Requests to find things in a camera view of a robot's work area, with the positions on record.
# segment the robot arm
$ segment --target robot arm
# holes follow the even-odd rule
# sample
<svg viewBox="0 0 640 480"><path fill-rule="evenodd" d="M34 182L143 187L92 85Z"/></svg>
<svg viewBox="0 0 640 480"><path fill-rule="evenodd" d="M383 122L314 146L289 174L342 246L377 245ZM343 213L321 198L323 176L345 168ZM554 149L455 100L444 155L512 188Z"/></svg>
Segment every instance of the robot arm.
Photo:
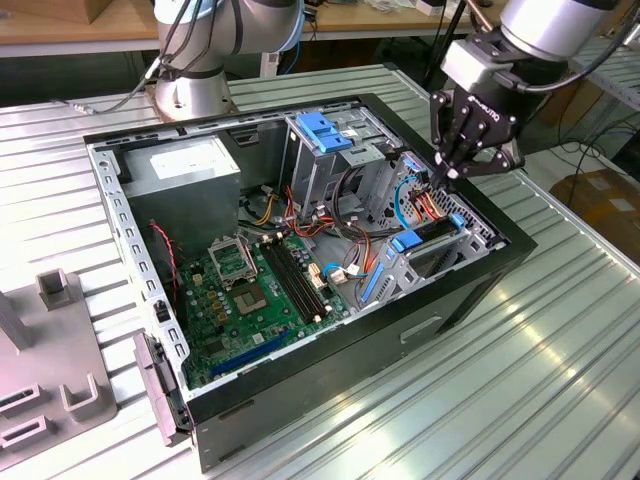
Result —
<svg viewBox="0 0 640 480"><path fill-rule="evenodd" d="M511 0L502 25L451 44L441 65L456 83L452 91L431 98L432 142L437 147L434 181L503 173L521 167L514 139L544 95L564 87L599 66L620 46L634 26L630 15L611 47L593 68L559 81L566 62L593 36L618 0ZM540 72L558 72L544 86L533 86ZM488 161L476 156L496 151Z"/></svg>
<svg viewBox="0 0 640 480"><path fill-rule="evenodd" d="M302 9L303 0L157 0L166 53L156 84L159 109L173 120L231 111L224 57L292 48L304 26Z"/></svg>

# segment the slotted metal tabletop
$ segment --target slotted metal tabletop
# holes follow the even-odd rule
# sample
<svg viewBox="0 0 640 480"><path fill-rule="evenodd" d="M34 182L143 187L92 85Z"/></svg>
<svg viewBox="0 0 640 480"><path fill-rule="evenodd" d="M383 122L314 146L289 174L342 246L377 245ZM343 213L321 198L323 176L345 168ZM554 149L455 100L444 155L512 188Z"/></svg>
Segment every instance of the slotted metal tabletop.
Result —
<svg viewBox="0 0 640 480"><path fill-rule="evenodd" d="M383 66L244 80L231 91L243 110L373 92L429 133L424 93ZM120 408L3 479L201 477L189 442L165 448L155 426L133 357L143 322L81 141L157 122L142 96L98 117L51 104L0 110L0 289L53 267L77 272ZM538 243L527 262L462 325L207 478L633 477L637 268L525 176L477 184Z"/></svg>
<svg viewBox="0 0 640 480"><path fill-rule="evenodd" d="M570 62L579 72L590 65L609 45L607 38L593 38ZM619 48L591 75L589 80L635 110L640 110L640 51Z"/></svg>

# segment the blue cable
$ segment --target blue cable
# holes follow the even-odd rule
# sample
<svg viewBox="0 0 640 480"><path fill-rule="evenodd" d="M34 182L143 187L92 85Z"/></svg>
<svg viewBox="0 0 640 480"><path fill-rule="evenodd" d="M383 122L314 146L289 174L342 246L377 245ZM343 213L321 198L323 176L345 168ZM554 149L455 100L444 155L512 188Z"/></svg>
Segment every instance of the blue cable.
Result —
<svg viewBox="0 0 640 480"><path fill-rule="evenodd" d="M293 63L289 65L289 68L287 68L287 70L284 72L284 75L288 74L291 71L291 69L296 66L296 63L298 63L299 56L300 56L300 40L298 40L298 43L296 43L296 56L293 59Z"/></svg>
<svg viewBox="0 0 640 480"><path fill-rule="evenodd" d="M330 270L334 270L336 268L342 268L339 263L328 263L324 270L322 270L322 276L326 277Z"/></svg>
<svg viewBox="0 0 640 480"><path fill-rule="evenodd" d="M404 185L405 183L411 181L411 180L417 180L418 177L416 177L415 175L411 175L407 178L405 178L404 180L402 180L397 186L396 186L396 193L393 197L393 209L396 212L396 217L398 218L398 221L402 224L402 226L404 228L409 228L409 223L404 219L404 215L402 215L402 212L400 211L400 188L402 187L402 185Z"/></svg>

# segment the yellow cable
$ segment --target yellow cable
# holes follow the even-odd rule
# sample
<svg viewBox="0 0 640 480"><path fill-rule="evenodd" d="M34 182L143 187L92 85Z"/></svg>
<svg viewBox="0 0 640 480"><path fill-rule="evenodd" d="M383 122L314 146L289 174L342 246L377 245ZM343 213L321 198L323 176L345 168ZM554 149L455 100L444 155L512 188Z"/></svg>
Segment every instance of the yellow cable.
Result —
<svg viewBox="0 0 640 480"><path fill-rule="evenodd" d="M267 210L264 212L264 215L260 220L258 220L255 225L264 225L271 218L271 208L273 207L273 200L276 198L275 195L269 195L269 203L267 204Z"/></svg>
<svg viewBox="0 0 640 480"><path fill-rule="evenodd" d="M425 192L425 195L427 196L427 200L429 200L429 203L431 204L431 206L433 207L433 211L436 215L438 215L439 217L444 217L444 214L442 213L442 210L440 210L440 208L438 208L438 206L434 203L434 201L431 199L431 195L429 195L427 192Z"/></svg>

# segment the green motherboard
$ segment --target green motherboard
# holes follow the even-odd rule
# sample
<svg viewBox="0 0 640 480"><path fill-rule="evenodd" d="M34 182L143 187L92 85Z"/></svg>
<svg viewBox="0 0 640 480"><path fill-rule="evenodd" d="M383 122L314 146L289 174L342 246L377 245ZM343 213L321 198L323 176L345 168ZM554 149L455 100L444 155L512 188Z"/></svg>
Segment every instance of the green motherboard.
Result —
<svg viewBox="0 0 640 480"><path fill-rule="evenodd" d="M282 245L311 286L307 266L313 260L302 241L291 236ZM226 276L242 271L246 250L239 253L237 247L227 245L215 252L216 262L207 255L179 268L187 302L186 321L181 323L191 351L184 364L191 389L349 316L342 298L325 287L314 293L325 308L329 307L324 317L319 322L317 317L315 321L304 318L281 284L291 279L278 279L259 244L248 250L257 275L236 281L230 290L225 289L220 272Z"/></svg>

